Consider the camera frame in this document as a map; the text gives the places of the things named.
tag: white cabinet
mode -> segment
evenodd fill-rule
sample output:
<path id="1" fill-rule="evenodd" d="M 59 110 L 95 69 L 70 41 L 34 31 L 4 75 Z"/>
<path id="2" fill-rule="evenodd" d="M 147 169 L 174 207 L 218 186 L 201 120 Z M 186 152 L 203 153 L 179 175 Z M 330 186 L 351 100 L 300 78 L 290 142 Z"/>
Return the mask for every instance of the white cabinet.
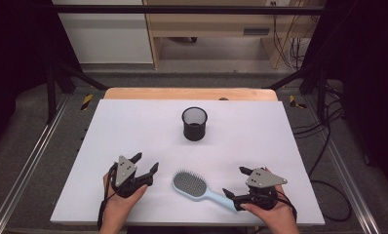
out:
<path id="1" fill-rule="evenodd" d="M 54 4 L 142 5 L 140 0 L 53 0 Z M 59 14 L 80 63 L 153 63 L 143 14 Z"/>

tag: gray floor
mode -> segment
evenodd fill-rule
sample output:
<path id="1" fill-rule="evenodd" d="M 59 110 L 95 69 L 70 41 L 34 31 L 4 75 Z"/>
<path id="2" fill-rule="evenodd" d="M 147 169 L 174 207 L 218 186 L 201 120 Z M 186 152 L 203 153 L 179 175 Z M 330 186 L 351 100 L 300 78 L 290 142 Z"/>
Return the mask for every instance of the gray floor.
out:
<path id="1" fill-rule="evenodd" d="M 197 44 L 187 44 L 189 42 L 184 40 L 172 38 L 165 42 L 162 66 L 158 70 L 144 68 L 132 70 L 129 73 L 118 71 L 104 73 L 94 70 L 89 74 L 108 86 L 116 87 L 261 88 L 291 73 L 291 69 L 287 67 L 278 70 L 268 68 L 270 65 L 267 57 L 261 53 L 254 53 L 254 50 L 262 49 L 258 40 L 246 42 L 230 38 L 227 40 L 199 38 Z M 223 53 L 227 50 L 222 49 L 223 45 L 225 48 L 240 49 L 234 50 L 236 53 L 230 51 L 225 56 Z M 73 232 L 96 230 L 94 226 L 62 226 L 49 222 L 55 207 L 55 199 L 58 198 L 67 179 L 77 149 L 81 146 L 81 138 L 86 134 L 97 107 L 97 100 L 103 97 L 102 91 L 77 80 L 75 83 L 78 88 L 75 94 L 70 96 L 51 141 L 29 178 L 29 183 L 24 188 L 12 216 L 7 220 L 6 232 L 8 233 L 33 233 L 32 229 L 38 233 L 42 230 L 47 232 L 56 230 L 57 233 L 62 230 Z M 307 126 L 315 121 L 308 108 L 292 107 L 289 104 L 290 95 L 296 98 L 297 103 L 305 103 L 310 98 L 299 94 L 296 88 L 298 83 L 299 81 L 296 81 L 277 91 L 279 99 L 285 105 L 292 127 Z M 340 88 L 338 82 L 331 83 L 337 89 Z M 80 110 L 86 94 L 94 94 L 94 98 L 87 110 Z M 45 128 L 46 101 L 45 86 L 25 92 L 17 100 L 17 110 L 0 140 L 0 206 L 12 189 L 36 140 Z M 358 146 L 346 120 L 334 121 L 331 125 L 331 135 L 381 233 L 388 233 L 388 182 L 383 173 L 378 168 L 365 165 L 363 150 Z M 305 167 L 309 170 L 323 146 L 323 138 L 317 134 L 297 138 L 296 142 Z M 330 161 L 329 151 L 321 160 L 313 178 L 329 182 L 342 189 L 338 174 Z M 323 185 L 314 184 L 313 187 L 323 213 L 336 217 L 345 216 L 346 205 L 337 193 Z M 356 214 L 352 214 L 352 217 L 345 222 L 328 219 L 326 221 L 325 226 L 301 227 L 301 232 L 364 233 Z"/>

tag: white table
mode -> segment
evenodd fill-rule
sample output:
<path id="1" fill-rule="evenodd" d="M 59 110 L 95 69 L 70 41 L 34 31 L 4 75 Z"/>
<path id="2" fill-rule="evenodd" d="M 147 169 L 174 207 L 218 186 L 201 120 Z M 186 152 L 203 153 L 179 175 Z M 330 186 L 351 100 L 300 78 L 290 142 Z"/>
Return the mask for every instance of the white table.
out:
<path id="1" fill-rule="evenodd" d="M 182 111 L 200 106 L 209 114 L 206 136 L 182 134 Z M 135 205 L 128 225 L 261 225 L 247 212 L 233 213 L 213 201 L 193 202 L 175 192 L 179 169 L 202 175 L 209 189 L 246 194 L 239 167 L 267 167 L 286 178 L 284 190 L 299 225 L 325 224 L 295 144 L 283 104 L 247 100 L 103 99 L 51 217 L 63 224 L 95 224 L 103 198 L 102 177 L 118 160 L 142 152 L 136 176 L 159 162 L 159 171 Z"/>

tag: gray bristle pad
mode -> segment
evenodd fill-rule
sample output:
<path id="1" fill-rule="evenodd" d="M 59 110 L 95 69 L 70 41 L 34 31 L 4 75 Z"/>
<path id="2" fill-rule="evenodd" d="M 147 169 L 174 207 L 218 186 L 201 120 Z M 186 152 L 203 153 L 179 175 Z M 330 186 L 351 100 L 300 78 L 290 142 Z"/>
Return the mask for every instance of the gray bristle pad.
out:
<path id="1" fill-rule="evenodd" d="M 174 175 L 173 183 L 177 189 L 193 197 L 201 197 L 207 190 L 207 184 L 200 175 L 186 170 L 178 171 Z"/>

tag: light blue hairbrush handle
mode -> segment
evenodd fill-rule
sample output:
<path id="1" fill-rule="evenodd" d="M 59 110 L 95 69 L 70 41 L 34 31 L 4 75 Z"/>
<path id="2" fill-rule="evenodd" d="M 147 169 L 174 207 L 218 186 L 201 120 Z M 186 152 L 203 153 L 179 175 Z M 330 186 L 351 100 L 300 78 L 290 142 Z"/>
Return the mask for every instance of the light blue hairbrush handle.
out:
<path id="1" fill-rule="evenodd" d="M 207 188 L 206 193 L 203 195 L 204 198 L 209 198 L 225 208 L 231 210 L 232 212 L 237 212 L 236 208 L 234 208 L 234 203 L 230 199 L 223 197 L 217 193 L 212 192 L 209 188 Z"/>

